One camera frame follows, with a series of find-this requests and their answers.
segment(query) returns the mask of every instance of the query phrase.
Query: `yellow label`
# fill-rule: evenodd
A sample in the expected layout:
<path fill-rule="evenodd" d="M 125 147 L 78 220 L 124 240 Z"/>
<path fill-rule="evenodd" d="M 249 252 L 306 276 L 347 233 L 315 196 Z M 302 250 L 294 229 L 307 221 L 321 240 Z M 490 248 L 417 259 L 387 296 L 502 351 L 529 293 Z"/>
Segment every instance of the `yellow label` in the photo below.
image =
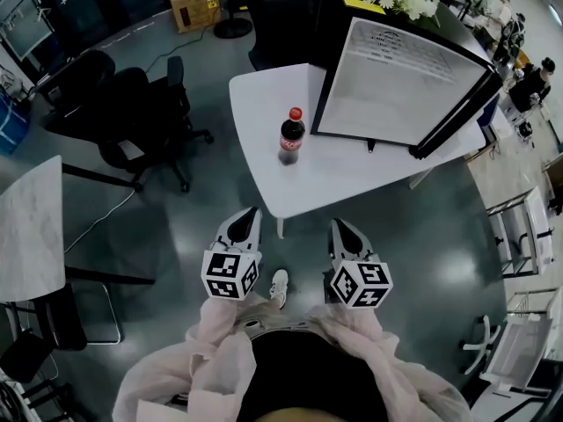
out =
<path fill-rule="evenodd" d="M 346 4 L 346 6 L 352 6 L 354 8 L 360 8 L 361 10 L 385 14 L 384 9 L 378 4 L 369 4 L 368 2 L 363 2 L 362 0 L 344 0 L 344 3 Z"/>

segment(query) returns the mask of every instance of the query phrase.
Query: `black cable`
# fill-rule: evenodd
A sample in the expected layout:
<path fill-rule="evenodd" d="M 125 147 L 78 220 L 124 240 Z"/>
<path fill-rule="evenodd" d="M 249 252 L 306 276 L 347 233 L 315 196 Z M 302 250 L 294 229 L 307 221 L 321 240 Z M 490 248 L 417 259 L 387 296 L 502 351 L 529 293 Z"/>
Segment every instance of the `black cable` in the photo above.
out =
<path fill-rule="evenodd" d="M 219 7 L 220 7 L 220 5 L 217 6 L 217 9 L 216 9 L 215 12 L 213 13 L 213 17 L 211 18 L 212 20 L 215 20 L 215 15 L 217 14 L 217 11 L 219 11 Z M 154 66 L 160 58 L 165 58 L 166 56 L 169 56 L 169 55 L 173 54 L 173 53 L 174 53 L 176 50 L 178 50 L 179 48 L 189 46 L 190 44 L 195 44 L 195 42 L 199 42 L 200 40 L 202 40 L 202 39 L 203 39 L 203 35 L 204 35 L 205 32 L 207 31 L 207 29 L 208 29 L 210 26 L 214 25 L 214 24 L 215 24 L 215 23 L 211 23 L 211 24 L 207 25 L 205 28 L 203 28 L 203 30 L 201 30 L 201 35 L 200 35 L 200 37 L 199 37 L 198 39 L 189 40 L 188 42 L 186 42 L 186 43 L 184 43 L 184 44 L 180 44 L 179 46 L 176 46 L 176 47 L 173 48 L 170 52 L 168 52 L 168 53 L 163 53 L 163 54 L 157 56 L 157 57 L 155 58 L 155 60 L 150 64 L 150 66 L 149 66 L 147 69 L 145 69 L 144 73 L 145 73 L 145 74 L 148 74 L 148 73 L 149 73 L 149 70 L 152 69 L 152 66 Z"/>

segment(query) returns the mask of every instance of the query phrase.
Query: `person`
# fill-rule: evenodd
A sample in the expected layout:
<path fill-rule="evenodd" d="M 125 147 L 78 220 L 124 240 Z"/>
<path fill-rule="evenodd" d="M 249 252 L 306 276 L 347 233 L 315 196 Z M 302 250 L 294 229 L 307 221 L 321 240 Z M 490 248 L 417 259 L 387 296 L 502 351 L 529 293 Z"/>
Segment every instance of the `person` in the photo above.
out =
<path fill-rule="evenodd" d="M 337 303 L 292 319 L 281 312 L 288 284 L 281 269 L 269 301 L 207 299 L 185 342 L 127 372 L 113 421 L 471 422 L 453 386 L 395 357 L 398 338 L 373 309 Z"/>
<path fill-rule="evenodd" d="M 475 30 L 475 38 L 485 51 L 493 49 L 501 38 L 502 28 L 512 19 L 510 0 L 499 0 L 500 4 L 488 14 L 484 14 L 485 24 Z"/>
<path fill-rule="evenodd" d="M 516 14 L 516 20 L 510 20 L 501 31 L 499 46 L 496 48 L 493 61 L 506 65 L 511 58 L 516 58 L 524 43 L 524 22 L 526 17 L 521 13 Z"/>
<path fill-rule="evenodd" d="M 553 72 L 555 72 L 555 62 L 551 58 L 545 58 L 542 61 L 541 69 L 532 63 L 523 68 L 523 79 L 508 91 L 508 95 L 499 104 L 499 108 L 509 122 L 514 122 L 518 113 L 525 113 L 536 103 L 544 101 L 552 89 L 550 77 Z"/>

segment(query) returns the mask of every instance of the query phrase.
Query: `cardboard box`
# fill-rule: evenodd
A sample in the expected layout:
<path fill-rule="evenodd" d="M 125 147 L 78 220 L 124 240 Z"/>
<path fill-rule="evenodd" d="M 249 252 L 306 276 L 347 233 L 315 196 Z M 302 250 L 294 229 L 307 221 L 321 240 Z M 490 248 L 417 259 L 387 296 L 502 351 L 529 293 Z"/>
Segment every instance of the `cardboard box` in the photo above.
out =
<path fill-rule="evenodd" d="M 178 31 L 202 30 L 221 20 L 219 0 L 170 0 Z"/>

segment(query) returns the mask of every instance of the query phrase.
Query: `chair armrest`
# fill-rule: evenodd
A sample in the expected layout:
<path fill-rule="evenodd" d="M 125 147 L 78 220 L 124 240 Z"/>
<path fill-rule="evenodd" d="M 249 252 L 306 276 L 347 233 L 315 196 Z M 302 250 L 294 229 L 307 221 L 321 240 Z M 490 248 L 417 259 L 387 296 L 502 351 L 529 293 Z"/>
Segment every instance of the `chair armrest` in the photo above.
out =
<path fill-rule="evenodd" d="M 184 64 L 182 58 L 173 56 L 168 58 L 168 87 L 182 85 L 184 81 Z"/>

